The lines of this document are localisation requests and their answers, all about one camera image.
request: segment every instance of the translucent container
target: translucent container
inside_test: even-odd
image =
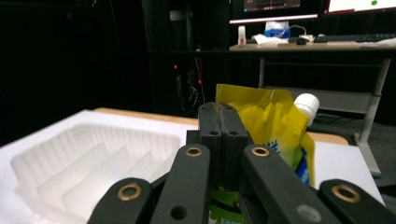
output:
[[[15,193],[49,222],[86,223],[117,181],[137,177],[151,183],[166,174],[187,130],[197,127],[80,112],[5,147],[19,151],[10,161],[18,179]]]

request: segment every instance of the yellow bag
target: yellow bag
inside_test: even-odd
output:
[[[312,187],[314,179],[315,142],[305,131],[308,117],[294,104],[289,91],[268,90],[218,84],[216,104],[233,106],[238,112],[254,144],[271,147],[293,170]]]

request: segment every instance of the computer monitor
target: computer monitor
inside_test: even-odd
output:
[[[230,24],[315,19],[321,0],[231,0]]]
[[[396,10],[395,0],[326,0],[323,13],[385,12],[390,10]]]

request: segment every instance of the bottle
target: bottle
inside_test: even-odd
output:
[[[308,122],[306,126],[311,126],[314,121],[315,116],[317,115],[319,108],[319,99],[315,95],[311,93],[303,93],[299,95],[295,100],[294,104],[297,108],[300,109],[308,117]],[[308,164],[306,161],[306,151],[301,148],[303,152],[303,156],[300,159],[299,165],[296,169],[296,174],[299,176],[306,185],[311,185],[310,174],[308,169]]]

